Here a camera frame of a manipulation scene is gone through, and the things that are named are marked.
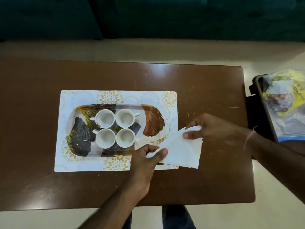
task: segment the forearm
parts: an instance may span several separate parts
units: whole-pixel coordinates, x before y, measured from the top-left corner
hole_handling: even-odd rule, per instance
[[[246,151],[305,203],[304,157],[257,133],[247,141]]]
[[[79,229],[121,229],[140,200],[136,188],[127,181]]]

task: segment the table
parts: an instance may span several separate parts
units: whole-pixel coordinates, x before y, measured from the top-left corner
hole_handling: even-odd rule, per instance
[[[176,91],[178,127],[207,112],[247,127],[238,66],[0,61],[0,210],[99,207],[128,171],[55,173],[61,90]],[[250,154],[203,141],[199,169],[157,170],[138,206],[255,200]]]

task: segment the ceramic mug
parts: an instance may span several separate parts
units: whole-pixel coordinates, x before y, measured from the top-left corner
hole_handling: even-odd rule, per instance
[[[109,109],[102,109],[90,120],[95,121],[100,128],[110,128],[115,122],[115,114]]]
[[[116,134],[116,143],[122,148],[128,148],[135,142],[135,132],[129,128],[123,128]]]
[[[128,128],[133,125],[135,117],[139,115],[139,113],[134,114],[131,110],[124,108],[116,113],[115,121],[121,128]]]
[[[103,149],[110,148],[111,146],[114,145],[116,141],[115,133],[111,129],[104,128],[100,131],[94,129],[92,132],[96,134],[95,137],[96,144]]]

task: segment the white napkin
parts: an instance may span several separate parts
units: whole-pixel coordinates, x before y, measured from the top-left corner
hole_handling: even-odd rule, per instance
[[[161,142],[160,147],[153,153],[148,153],[147,158],[153,157],[159,150],[168,149],[167,156],[161,161],[164,164],[179,165],[198,169],[201,154],[202,138],[196,140],[186,140],[182,134],[188,131],[201,130],[201,126],[194,126],[185,130],[179,130],[169,138]]]

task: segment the floor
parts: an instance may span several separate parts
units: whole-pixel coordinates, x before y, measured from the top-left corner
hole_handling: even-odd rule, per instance
[[[122,39],[103,41],[2,42],[0,56],[79,61],[236,65],[244,69],[246,95],[256,75],[305,69],[305,43]],[[305,205],[253,161],[256,201],[189,205],[197,229],[304,228]],[[2,229],[76,228],[95,209],[0,212]],[[132,229],[162,228],[161,207],[136,207]]]

